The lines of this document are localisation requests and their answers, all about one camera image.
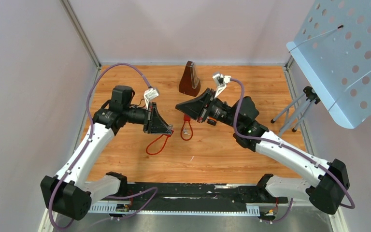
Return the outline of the red cable lock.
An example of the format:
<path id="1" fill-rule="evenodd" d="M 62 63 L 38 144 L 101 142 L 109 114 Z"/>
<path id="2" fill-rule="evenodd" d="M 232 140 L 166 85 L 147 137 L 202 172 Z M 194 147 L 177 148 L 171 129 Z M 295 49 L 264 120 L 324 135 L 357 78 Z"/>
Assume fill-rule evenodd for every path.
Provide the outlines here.
<path id="1" fill-rule="evenodd" d="M 150 144 L 147 145 L 145 149 L 146 154 L 150 156 L 155 156 L 161 153 L 166 147 L 166 144 L 173 135 L 173 133 L 174 130 L 171 130 L 169 134 L 162 134 L 158 136 L 156 139 L 154 139 Z"/>
<path id="2" fill-rule="evenodd" d="M 181 133 L 180 133 L 180 137 L 184 141 L 189 141 L 193 138 L 193 129 L 192 129 L 190 120 L 191 120 L 190 116 L 184 114 L 183 125 L 182 125 Z M 183 134 L 182 132 L 183 129 L 187 129 L 190 135 Z"/>

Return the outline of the orange black padlock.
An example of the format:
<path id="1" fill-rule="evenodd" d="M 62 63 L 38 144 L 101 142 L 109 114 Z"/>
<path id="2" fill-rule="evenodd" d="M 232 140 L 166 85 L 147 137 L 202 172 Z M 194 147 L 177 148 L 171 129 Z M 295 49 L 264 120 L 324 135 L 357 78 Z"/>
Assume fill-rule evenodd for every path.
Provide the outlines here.
<path id="1" fill-rule="evenodd" d="M 207 123 L 209 125 L 212 125 L 212 126 L 216 126 L 217 125 L 217 121 L 215 119 L 212 119 L 212 118 L 207 119 Z"/>

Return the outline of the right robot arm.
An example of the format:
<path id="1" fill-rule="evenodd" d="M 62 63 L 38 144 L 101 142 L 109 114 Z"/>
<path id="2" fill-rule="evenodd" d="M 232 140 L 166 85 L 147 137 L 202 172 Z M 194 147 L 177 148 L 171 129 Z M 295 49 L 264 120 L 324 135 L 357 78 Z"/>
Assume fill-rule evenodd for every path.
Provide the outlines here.
<path id="1" fill-rule="evenodd" d="M 308 200 L 320 211 L 334 215 L 339 207 L 344 206 L 344 197 L 350 196 L 345 163 L 339 159 L 328 161 L 316 157 L 281 139 L 256 120 L 259 112 L 251 97 L 242 97 L 229 106 L 208 88 L 175 108 L 199 123 L 214 125 L 221 122 L 233 127 L 233 137 L 241 147 L 265 155 L 300 176 L 263 175 L 256 189 L 261 201 L 268 202 L 274 197 Z"/>

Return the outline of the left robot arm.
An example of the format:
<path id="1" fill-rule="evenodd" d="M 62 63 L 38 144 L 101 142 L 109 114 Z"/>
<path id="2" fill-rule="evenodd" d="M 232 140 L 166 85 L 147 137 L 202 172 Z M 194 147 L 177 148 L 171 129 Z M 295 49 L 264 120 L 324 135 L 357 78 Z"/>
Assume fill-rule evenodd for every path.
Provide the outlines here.
<path id="1" fill-rule="evenodd" d="M 142 125 L 146 134 L 172 134 L 152 101 L 159 96 L 158 89 L 151 87 L 145 91 L 144 108 L 131 105 L 133 95 L 131 87 L 116 86 L 111 99 L 94 114 L 84 140 L 71 158 L 53 177 L 42 179 L 40 187 L 47 209 L 81 220 L 94 203 L 110 195 L 118 200 L 127 197 L 128 181 L 122 174 L 108 172 L 98 181 L 86 180 L 101 152 L 126 123 Z"/>

